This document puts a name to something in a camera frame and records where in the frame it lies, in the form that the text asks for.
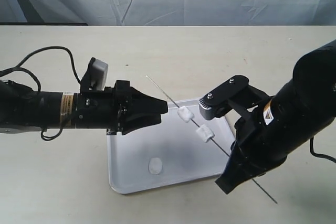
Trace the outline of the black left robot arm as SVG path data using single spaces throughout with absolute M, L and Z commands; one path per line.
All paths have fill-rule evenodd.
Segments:
M 1 132 L 24 133 L 48 129 L 105 129 L 126 135 L 160 124 L 167 102 L 116 81 L 103 90 L 79 93 L 35 92 L 14 81 L 1 83 Z

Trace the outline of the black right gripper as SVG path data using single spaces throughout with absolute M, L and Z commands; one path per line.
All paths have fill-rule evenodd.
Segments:
M 291 99 L 271 98 L 235 123 L 236 141 L 216 185 L 230 194 L 240 184 L 284 163 L 291 144 Z

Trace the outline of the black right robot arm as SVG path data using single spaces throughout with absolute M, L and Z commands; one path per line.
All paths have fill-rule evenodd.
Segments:
M 292 79 L 234 124 L 236 139 L 216 180 L 226 194 L 282 165 L 335 119 L 335 41 L 302 56 Z

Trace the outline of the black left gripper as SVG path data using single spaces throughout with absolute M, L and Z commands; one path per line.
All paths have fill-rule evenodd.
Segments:
M 124 80 L 117 80 L 114 87 L 102 90 L 83 81 L 75 108 L 71 113 L 71 127 L 106 129 L 122 135 L 160 124 L 160 115 L 168 112 L 166 101 L 146 95 Z

